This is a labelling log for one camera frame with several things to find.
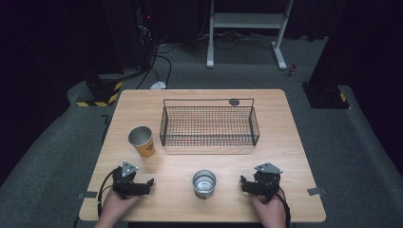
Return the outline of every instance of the metal cup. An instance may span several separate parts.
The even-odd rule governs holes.
[[[143,158],[149,158],[155,152],[151,129],[146,126],[136,126],[131,130],[128,134],[128,141]]]
[[[209,170],[200,170],[193,176],[193,187],[199,199],[209,199],[216,188],[216,176]]]

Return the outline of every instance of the white shelf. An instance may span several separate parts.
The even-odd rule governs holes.
[[[280,29],[283,14],[219,13],[214,14],[215,28]]]

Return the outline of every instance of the human hand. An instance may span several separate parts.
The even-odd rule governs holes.
[[[278,191],[278,194],[284,199],[282,191]],[[277,195],[274,195],[272,199],[266,203],[262,203],[259,198],[253,194],[249,194],[249,197],[258,213],[261,224],[265,228],[285,227],[286,214],[284,204]]]
[[[101,216],[95,227],[113,227],[140,199],[141,197],[139,196],[122,199],[119,194],[110,189],[106,196]]]

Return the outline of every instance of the gray floor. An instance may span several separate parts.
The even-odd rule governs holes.
[[[216,43],[220,48],[233,44]],[[286,62],[297,65],[294,78],[278,70],[268,42],[239,44],[229,50],[216,48],[214,69],[205,67],[206,47],[175,46],[162,53],[172,48],[167,46],[160,47],[159,52],[172,62],[168,89],[285,91],[317,186],[328,191],[321,197],[326,220],[299,223],[297,227],[402,227],[402,177],[363,116],[353,91],[340,87],[352,107],[341,110],[312,109],[303,92],[301,82],[309,81],[325,44],[326,40],[283,40],[281,50]],[[166,60],[158,58],[154,67],[165,81]],[[125,81],[121,90],[135,88],[141,79]],[[140,89],[149,89],[155,82],[151,73]],[[72,227],[83,201],[80,193],[86,191],[102,147],[106,129],[106,117],[102,115],[110,119],[115,108],[76,106],[83,87],[84,83],[80,83],[70,90],[67,97],[71,107],[38,138],[1,187],[0,227]],[[93,224],[79,220],[77,227]],[[173,225],[139,223],[137,227]]]

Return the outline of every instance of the wire basket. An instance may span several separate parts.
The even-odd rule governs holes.
[[[163,145],[256,145],[253,99],[163,100]]]

